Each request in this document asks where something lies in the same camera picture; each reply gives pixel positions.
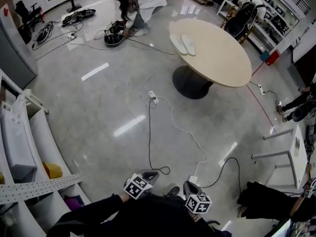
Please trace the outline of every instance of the beige tabletop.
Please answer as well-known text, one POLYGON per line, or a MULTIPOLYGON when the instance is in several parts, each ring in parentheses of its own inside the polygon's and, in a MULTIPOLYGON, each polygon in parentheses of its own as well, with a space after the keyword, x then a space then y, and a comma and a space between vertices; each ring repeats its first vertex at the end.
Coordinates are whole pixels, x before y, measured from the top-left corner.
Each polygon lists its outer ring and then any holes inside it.
POLYGON ((179 55, 206 79, 227 87, 246 85, 251 79, 251 63, 242 46, 223 29, 197 19, 170 22, 170 34, 188 35, 196 56, 179 55))

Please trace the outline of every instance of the purple object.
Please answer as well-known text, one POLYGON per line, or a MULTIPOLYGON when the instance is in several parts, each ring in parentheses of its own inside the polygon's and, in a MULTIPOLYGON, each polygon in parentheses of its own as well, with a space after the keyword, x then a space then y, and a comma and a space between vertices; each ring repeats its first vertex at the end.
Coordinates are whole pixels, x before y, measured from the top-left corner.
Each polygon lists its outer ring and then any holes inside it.
POLYGON ((65 196, 64 201, 71 211, 84 206, 84 203, 79 195, 75 197, 65 196))

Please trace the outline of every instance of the grey tiled floor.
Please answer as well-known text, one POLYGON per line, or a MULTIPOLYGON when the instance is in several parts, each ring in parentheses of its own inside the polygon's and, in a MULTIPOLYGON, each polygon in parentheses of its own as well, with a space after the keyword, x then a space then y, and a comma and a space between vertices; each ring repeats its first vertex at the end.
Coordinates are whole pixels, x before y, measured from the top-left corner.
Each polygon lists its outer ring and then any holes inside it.
MULTIPOLYGON (((137 40, 174 52, 168 33, 170 21, 197 18, 219 26, 223 20, 216 16, 213 7, 200 6, 190 0, 167 2, 168 6, 150 20, 150 33, 137 40)), ((93 36, 111 21, 119 19, 118 3, 115 0, 76 0, 76 3, 94 8, 97 13, 84 22, 73 42, 105 48, 103 40, 93 40, 93 36)), ((45 20, 60 20, 68 7, 68 4, 58 7, 48 13, 45 20)), ((67 30, 56 24, 51 38, 67 30)), ((59 37, 34 51, 34 55, 39 58, 65 41, 66 35, 59 37)), ((122 45, 135 43, 125 40, 122 45)), ((247 41, 242 46, 253 71, 256 70, 261 64, 259 53, 247 41)), ((123 46, 101 51, 68 43, 39 59, 38 65, 38 77, 31 83, 31 88, 49 109, 47 118, 60 152, 71 171, 80 173, 81 186, 92 201, 120 192, 124 181, 134 171, 149 168, 148 108, 139 96, 139 88, 155 68, 156 73, 143 87, 142 95, 149 101, 147 92, 153 90, 168 99, 174 109, 175 123, 191 131, 207 152, 209 161, 201 164, 197 173, 200 185, 217 179, 221 170, 219 163, 228 156, 236 157, 240 162, 241 188, 249 180, 264 183, 274 167, 269 160, 254 164, 250 157, 253 153, 276 150, 282 141, 262 140, 262 136, 273 129, 249 89, 214 84, 205 98, 187 99, 172 84, 173 71, 183 65, 178 56, 123 46), (107 68, 81 81, 82 76, 105 63, 109 63, 107 68), (129 129, 117 136, 117 130, 122 127, 129 129)), ((277 92, 283 103, 291 101, 297 94, 297 85, 282 66, 282 61, 270 67, 264 64, 253 80, 265 90, 277 92)), ((249 87, 277 131, 294 125, 291 122, 282 124, 275 112, 273 94, 262 96, 256 86, 249 84, 249 87)), ((161 100, 158 107, 151 110, 151 116, 153 166, 168 165, 171 168, 169 175, 160 175, 155 186, 155 192, 162 194, 170 183, 182 186, 188 176, 194 174, 197 162, 204 160, 204 155, 189 134, 172 126, 170 107, 166 102, 161 100)), ((206 219, 220 221, 221 227, 227 224, 234 236, 264 236, 269 231, 270 220, 236 218, 239 188, 235 162, 227 163, 219 182, 205 192, 213 200, 206 219)))

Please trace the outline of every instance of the black clothing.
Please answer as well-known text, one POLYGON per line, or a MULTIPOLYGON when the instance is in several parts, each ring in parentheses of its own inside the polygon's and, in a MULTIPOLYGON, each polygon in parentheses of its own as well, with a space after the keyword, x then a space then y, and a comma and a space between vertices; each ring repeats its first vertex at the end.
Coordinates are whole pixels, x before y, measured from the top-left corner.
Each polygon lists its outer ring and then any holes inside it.
MULTIPOLYGON (((243 190, 238 204, 247 209, 242 217, 247 219, 276 219, 289 218, 297 197, 289 197, 283 192, 268 188, 257 182, 247 183, 247 189, 243 190)), ((310 220, 316 212, 316 198, 306 198, 294 213, 292 221, 310 220)))
MULTIPOLYGON (((314 94, 316 95, 316 89, 315 89, 316 85, 311 84, 311 91, 312 89, 314 90, 314 94)), ((301 95, 299 95, 297 98, 295 98, 291 103, 288 103, 287 105, 282 107, 282 111, 286 112, 287 110, 290 110, 294 107, 298 107, 299 105, 303 104, 306 100, 307 97, 310 95, 310 92, 304 92, 301 95)), ((290 113, 289 116, 286 117, 287 121, 292 120, 292 115, 293 112, 290 113)))
POLYGON ((153 194, 123 204, 118 195, 86 205, 63 215, 47 233, 48 237, 69 237, 69 232, 85 237, 189 234, 222 236, 200 219, 196 223, 184 207, 180 197, 158 197, 153 194), (104 222, 111 215, 113 220, 104 222))

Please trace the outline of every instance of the round table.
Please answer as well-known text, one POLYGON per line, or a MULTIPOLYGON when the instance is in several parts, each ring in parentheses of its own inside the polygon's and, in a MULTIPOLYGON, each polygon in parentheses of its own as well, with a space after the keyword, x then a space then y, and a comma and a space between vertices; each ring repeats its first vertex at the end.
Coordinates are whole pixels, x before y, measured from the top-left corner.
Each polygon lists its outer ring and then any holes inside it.
POLYGON ((241 87, 251 79, 251 63, 242 46, 218 26, 197 19, 169 24, 170 34, 188 35, 196 56, 179 55, 187 63, 173 73, 173 84, 185 97, 200 99, 213 83, 241 87))

